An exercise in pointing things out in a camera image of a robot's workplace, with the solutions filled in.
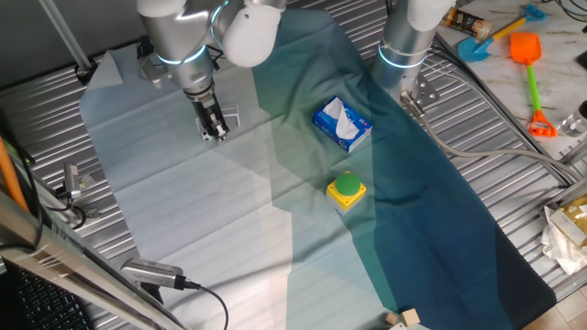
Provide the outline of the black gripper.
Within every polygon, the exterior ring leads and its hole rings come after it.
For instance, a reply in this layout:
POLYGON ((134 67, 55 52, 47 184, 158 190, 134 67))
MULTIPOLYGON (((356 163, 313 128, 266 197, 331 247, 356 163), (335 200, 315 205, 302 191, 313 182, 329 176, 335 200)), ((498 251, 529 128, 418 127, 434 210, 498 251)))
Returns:
POLYGON ((201 91, 197 91, 195 88, 185 88, 183 92, 192 102, 197 117, 206 133, 206 138, 208 140, 224 141, 230 129, 217 101, 215 87, 208 86, 201 91))

